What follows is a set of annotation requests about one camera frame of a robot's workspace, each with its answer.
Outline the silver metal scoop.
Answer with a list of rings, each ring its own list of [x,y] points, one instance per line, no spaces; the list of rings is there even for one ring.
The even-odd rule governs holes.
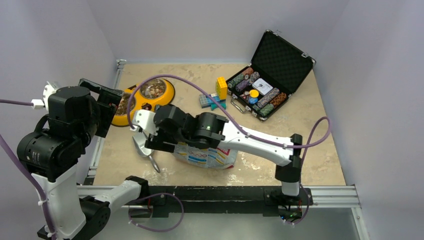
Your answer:
[[[155,161],[155,159],[153,158],[153,149],[147,148],[145,146],[145,143],[147,141],[147,135],[144,132],[136,132],[133,136],[132,136],[132,140],[134,143],[134,147],[135,150],[137,152],[137,154],[143,158],[148,158],[150,163],[152,164],[154,170],[157,173],[161,173],[161,170],[159,168],[159,165],[157,164],[157,162]]]

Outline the colourful pet food bag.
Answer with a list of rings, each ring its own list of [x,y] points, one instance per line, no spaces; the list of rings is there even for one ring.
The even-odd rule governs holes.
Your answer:
[[[224,170],[234,167],[238,151],[224,148],[199,149],[186,143],[178,143],[174,146],[172,155],[193,166]]]

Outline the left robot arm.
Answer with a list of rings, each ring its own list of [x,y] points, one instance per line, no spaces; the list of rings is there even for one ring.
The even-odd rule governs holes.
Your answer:
[[[48,212],[37,235],[44,240],[89,240],[104,229],[113,212],[149,199],[147,180],[127,177],[96,195],[79,197],[77,164],[95,136],[104,138],[124,95],[82,78],[76,86],[47,83],[33,103],[47,114],[17,146],[17,158],[36,183],[39,204]]]

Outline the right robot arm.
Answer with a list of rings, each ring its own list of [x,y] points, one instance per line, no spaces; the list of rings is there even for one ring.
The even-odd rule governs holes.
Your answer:
[[[259,156],[276,165],[275,178],[281,182],[282,200],[288,204],[300,198],[303,137],[274,136],[236,125],[227,117],[211,112],[196,116],[168,104],[156,111],[141,109],[133,123],[147,132],[146,147],[172,153],[177,144],[196,149],[229,149]]]

